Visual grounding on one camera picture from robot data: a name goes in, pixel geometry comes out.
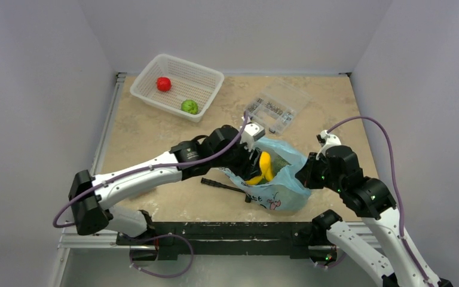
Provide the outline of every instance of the perforated basket bottom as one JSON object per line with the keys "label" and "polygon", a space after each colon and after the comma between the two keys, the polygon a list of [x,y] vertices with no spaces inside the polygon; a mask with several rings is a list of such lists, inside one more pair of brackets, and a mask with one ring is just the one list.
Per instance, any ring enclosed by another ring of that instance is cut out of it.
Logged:
{"label": "perforated basket bottom", "polygon": [[149,100],[162,103],[163,105],[171,106],[174,109],[181,110],[182,102],[185,100],[194,100],[198,104],[198,112],[201,112],[205,104],[212,95],[212,90],[200,88],[194,83],[180,80],[173,76],[167,76],[172,82],[172,89],[163,92],[156,88],[146,96]]}

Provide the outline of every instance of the gray floor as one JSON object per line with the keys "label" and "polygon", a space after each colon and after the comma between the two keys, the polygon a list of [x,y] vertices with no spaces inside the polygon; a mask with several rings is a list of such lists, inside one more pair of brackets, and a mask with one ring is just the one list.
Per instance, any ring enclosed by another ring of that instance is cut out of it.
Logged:
{"label": "gray floor", "polygon": [[[63,278],[63,287],[114,286],[350,286],[371,287],[374,283],[347,257],[339,266],[318,270],[307,260],[264,256],[196,256],[187,274],[159,279],[129,268],[127,249],[72,250]],[[189,258],[155,262],[148,270],[158,273],[180,271]]]}

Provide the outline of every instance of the green vegetable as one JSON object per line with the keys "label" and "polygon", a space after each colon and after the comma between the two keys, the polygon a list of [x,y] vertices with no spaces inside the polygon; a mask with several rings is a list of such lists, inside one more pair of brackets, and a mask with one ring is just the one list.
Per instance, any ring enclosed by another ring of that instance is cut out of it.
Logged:
{"label": "green vegetable", "polygon": [[198,104],[193,100],[184,100],[184,102],[182,103],[181,110],[195,115],[198,113]]}

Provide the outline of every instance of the red toy pepper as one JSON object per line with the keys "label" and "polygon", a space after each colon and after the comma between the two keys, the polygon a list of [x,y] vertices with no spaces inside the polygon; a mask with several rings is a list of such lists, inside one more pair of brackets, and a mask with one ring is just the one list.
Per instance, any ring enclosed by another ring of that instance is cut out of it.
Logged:
{"label": "red toy pepper", "polygon": [[166,77],[159,77],[155,82],[159,91],[169,91],[172,88],[172,82]]}

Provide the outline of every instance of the yellow object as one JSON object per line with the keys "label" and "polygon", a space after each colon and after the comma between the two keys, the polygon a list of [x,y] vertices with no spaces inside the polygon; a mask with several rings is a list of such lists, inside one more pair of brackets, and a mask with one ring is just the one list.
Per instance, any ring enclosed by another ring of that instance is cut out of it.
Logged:
{"label": "yellow object", "polygon": [[259,170],[261,170],[261,174],[246,181],[246,184],[256,185],[262,181],[263,178],[267,181],[274,179],[274,174],[272,173],[272,157],[266,151],[262,151],[259,157]]}

